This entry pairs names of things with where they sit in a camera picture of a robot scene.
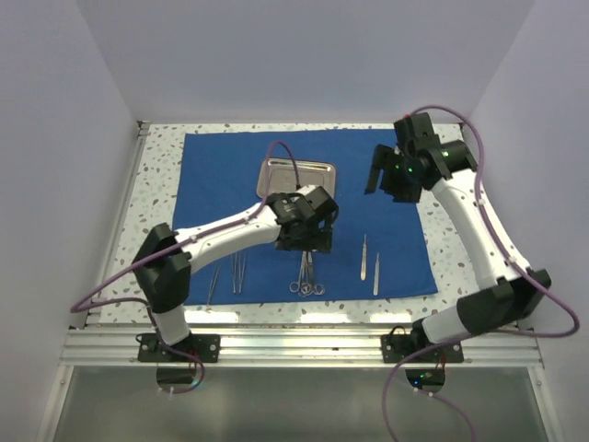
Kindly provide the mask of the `stainless steel instrument tray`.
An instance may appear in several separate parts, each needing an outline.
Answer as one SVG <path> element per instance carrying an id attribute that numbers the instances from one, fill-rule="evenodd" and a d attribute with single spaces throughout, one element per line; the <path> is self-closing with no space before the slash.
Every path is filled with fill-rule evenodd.
<path id="1" fill-rule="evenodd" d="M 334 165 L 311 160 L 297 160 L 296 165 L 301 186 L 322 186 L 332 198 L 335 197 L 337 170 Z M 294 192 L 296 176 L 292 160 L 280 157 L 263 160 L 256 187 L 259 198 L 265 195 L 266 183 L 269 183 L 269 193 Z"/>

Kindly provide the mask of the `small steel scissors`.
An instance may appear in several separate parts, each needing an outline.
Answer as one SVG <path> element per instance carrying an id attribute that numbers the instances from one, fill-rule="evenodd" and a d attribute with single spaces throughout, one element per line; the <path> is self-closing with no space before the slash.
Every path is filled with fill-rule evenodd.
<path id="1" fill-rule="evenodd" d="M 302 293 L 304 296 L 322 296 L 325 294 L 325 287 L 319 284 L 316 280 L 315 265 L 313 261 L 313 253 L 307 251 L 305 253 L 305 272 Z"/>

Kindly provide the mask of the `steel scalpel handle number four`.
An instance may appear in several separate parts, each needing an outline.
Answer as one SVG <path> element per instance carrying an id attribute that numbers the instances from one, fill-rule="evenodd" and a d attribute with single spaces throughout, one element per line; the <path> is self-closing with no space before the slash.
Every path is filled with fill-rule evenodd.
<path id="1" fill-rule="evenodd" d="M 364 234 L 363 246 L 362 246 L 362 258 L 360 267 L 360 279 L 365 281 L 367 274 L 367 235 Z"/>

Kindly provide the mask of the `steel tweezers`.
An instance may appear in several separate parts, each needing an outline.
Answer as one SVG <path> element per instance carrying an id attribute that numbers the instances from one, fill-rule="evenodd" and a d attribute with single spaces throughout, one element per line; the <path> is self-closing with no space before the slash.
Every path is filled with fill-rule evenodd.
<path id="1" fill-rule="evenodd" d="M 239 265 L 239 253 L 233 253 L 231 255 L 231 266 L 232 266 L 232 287 L 233 287 L 233 293 L 236 294 L 237 293 L 237 289 L 238 289 L 238 265 Z"/>
<path id="2" fill-rule="evenodd" d="M 238 267 L 237 292 L 239 294 L 241 294 L 242 290 L 243 290 L 246 266 L 247 266 L 247 253 L 244 250 L 242 250 L 238 254 L 238 259 L 237 259 L 237 267 Z"/>

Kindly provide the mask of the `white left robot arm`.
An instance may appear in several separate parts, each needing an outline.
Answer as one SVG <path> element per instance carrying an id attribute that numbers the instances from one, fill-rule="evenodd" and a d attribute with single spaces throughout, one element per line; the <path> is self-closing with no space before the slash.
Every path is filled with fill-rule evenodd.
<path id="1" fill-rule="evenodd" d="M 262 244 L 277 250 L 329 253 L 335 199 L 321 186 L 271 193 L 236 215 L 198 227 L 153 227 L 135 255 L 133 275 L 143 291 L 159 334 L 158 349 L 170 361 L 191 350 L 184 303 L 191 276 L 206 265 Z"/>

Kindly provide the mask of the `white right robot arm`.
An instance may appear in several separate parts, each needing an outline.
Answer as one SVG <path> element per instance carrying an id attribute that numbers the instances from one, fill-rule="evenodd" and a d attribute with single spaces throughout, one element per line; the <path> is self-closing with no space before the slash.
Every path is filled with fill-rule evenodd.
<path id="1" fill-rule="evenodd" d="M 377 145 L 365 191 L 382 189 L 396 203 L 417 203 L 431 192 L 444 208 L 473 266 L 478 292 L 461 297 L 451 308 L 413 322 L 410 341 L 391 341 L 394 349 L 418 360 L 433 360 L 443 343 L 494 331 L 528 318 L 543 297 L 537 285 L 549 287 L 545 270 L 534 271 L 512 244 L 502 255 L 479 209 L 493 215 L 482 192 L 474 189 L 478 165 L 462 141 L 442 144 L 411 139 L 401 149 Z"/>

